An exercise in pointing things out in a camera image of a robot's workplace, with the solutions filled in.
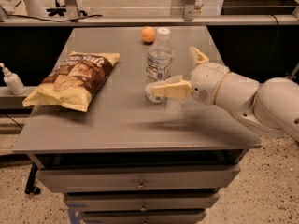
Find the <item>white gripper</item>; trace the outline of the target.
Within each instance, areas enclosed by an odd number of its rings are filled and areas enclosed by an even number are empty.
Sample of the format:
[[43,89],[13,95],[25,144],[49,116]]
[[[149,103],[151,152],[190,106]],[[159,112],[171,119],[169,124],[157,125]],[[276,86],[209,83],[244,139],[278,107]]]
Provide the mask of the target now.
[[215,103],[216,92],[224,77],[230,72],[227,66],[209,63],[209,58],[194,46],[189,47],[192,66],[190,82],[179,82],[154,85],[152,94],[157,97],[184,99],[189,95],[205,105]]

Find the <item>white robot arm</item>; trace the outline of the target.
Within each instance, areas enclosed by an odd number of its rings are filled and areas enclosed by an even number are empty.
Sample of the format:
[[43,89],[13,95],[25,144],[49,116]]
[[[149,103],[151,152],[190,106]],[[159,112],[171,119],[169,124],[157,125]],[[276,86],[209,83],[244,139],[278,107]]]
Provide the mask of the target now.
[[299,141],[299,85],[284,77],[261,84],[212,63],[195,47],[189,48],[193,70],[188,80],[181,75],[146,86],[151,101],[192,96],[205,105],[226,110],[236,121],[265,137],[284,133]]

